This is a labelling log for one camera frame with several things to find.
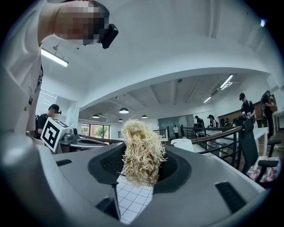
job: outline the bundle of dried fiber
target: bundle of dried fiber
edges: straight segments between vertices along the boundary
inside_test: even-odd
[[[135,187],[153,186],[161,162],[166,161],[159,136],[138,120],[125,122],[121,132],[126,144],[122,174]]]

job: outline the window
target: window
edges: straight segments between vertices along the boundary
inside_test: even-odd
[[[101,139],[110,138],[110,126],[109,125],[93,125],[82,123],[82,135],[97,137]]]

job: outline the white cube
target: white cube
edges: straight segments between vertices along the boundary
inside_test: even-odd
[[[70,132],[70,127],[56,118],[49,117],[41,133],[41,140],[53,152],[56,151],[58,141],[62,139],[65,133]]]

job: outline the black pants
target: black pants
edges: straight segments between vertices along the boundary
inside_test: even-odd
[[[274,127],[273,127],[273,119],[272,119],[272,111],[271,110],[265,110],[264,111],[266,119],[268,121],[268,139],[273,135]]]

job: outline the black chair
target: black chair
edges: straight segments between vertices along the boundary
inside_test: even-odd
[[[251,166],[255,164],[258,158],[258,152],[256,147],[256,142],[254,140],[253,135],[253,123],[252,121],[245,121],[243,123],[243,130],[241,131],[239,135],[239,143],[242,147],[242,152],[245,158],[245,166],[242,170],[243,174],[246,174],[247,171]],[[273,141],[271,141],[269,144],[272,146],[269,156],[271,157],[273,148],[275,144],[272,144]],[[272,187],[274,181],[272,182],[260,182],[262,176],[266,172],[267,167],[276,167],[278,165],[278,161],[274,160],[261,160],[258,162],[258,165],[261,166],[261,171],[258,176],[258,178],[255,180],[256,183],[258,183],[260,186],[264,188],[270,188]]]

